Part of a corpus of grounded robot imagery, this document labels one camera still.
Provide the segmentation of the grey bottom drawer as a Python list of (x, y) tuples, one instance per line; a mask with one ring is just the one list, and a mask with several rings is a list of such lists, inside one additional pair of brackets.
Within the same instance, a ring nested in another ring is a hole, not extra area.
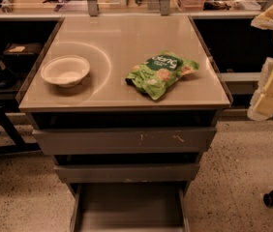
[(191, 232), (175, 183), (81, 184), (70, 232)]

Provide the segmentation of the grey middle drawer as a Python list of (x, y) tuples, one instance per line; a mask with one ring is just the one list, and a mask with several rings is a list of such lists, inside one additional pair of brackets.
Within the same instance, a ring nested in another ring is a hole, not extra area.
[(198, 170), (197, 153), (69, 155), (55, 165), (67, 183), (188, 182)]

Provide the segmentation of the black bag under desk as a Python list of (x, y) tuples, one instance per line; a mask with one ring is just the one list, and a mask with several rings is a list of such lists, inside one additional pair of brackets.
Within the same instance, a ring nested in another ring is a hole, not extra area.
[(32, 68), (42, 48), (41, 43), (9, 43), (3, 56), (10, 68), (25, 72)]

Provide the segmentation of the grey top drawer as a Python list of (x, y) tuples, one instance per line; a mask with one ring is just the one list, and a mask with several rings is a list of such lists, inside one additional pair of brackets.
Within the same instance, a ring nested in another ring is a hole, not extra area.
[(186, 153), (209, 148), (217, 112), (41, 112), (32, 120), (47, 155)]

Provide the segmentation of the white paper bowl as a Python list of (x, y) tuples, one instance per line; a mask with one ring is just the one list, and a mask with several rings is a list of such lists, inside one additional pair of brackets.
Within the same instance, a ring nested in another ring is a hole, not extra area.
[(90, 72), (89, 62), (76, 55), (54, 58), (44, 64), (41, 77), (48, 84), (64, 88), (74, 87)]

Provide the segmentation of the grey drawer cabinet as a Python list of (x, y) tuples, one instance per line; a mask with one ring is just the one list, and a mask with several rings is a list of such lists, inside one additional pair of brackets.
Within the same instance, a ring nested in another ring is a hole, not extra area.
[[(194, 60), (199, 68), (171, 86), (160, 100), (153, 101), (128, 85), (125, 78), (133, 66), (163, 50)], [(36, 68), (20, 92), (19, 107), (33, 128), (32, 115), (41, 112), (214, 110), (218, 120), (230, 105), (228, 91), (216, 75), (195, 25), (184, 15), (68, 17), (52, 33), (39, 65), (69, 54), (83, 57), (90, 64), (90, 72), (81, 83), (72, 88), (51, 85), (43, 81), (41, 70)], [(81, 184), (121, 184), (61, 181), (75, 200)], [(191, 181), (135, 183), (175, 183), (183, 191), (184, 204)]]

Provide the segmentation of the green snack bag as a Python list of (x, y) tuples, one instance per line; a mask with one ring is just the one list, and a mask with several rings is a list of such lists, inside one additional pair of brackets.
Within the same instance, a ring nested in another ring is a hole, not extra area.
[(170, 86), (183, 76), (195, 73), (198, 68), (197, 62), (180, 58), (165, 50), (133, 66), (125, 81), (128, 85), (135, 86), (140, 93), (147, 94), (153, 101), (157, 101)]

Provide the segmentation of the black table leg frame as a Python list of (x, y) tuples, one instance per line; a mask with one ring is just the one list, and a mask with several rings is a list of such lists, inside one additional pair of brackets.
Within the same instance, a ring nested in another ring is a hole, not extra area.
[(0, 146), (0, 157), (39, 152), (37, 143), (26, 143), (4, 109), (0, 106), (0, 127), (13, 141), (13, 145)]

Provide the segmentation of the grey drawer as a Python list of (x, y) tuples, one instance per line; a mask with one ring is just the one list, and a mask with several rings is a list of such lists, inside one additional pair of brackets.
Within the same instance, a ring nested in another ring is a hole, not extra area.
[(186, 153), (209, 148), (217, 112), (41, 112), (32, 120), (47, 155)]
[(191, 232), (175, 183), (81, 184), (70, 232)]
[(198, 170), (197, 153), (69, 155), (55, 165), (67, 183), (188, 182)]

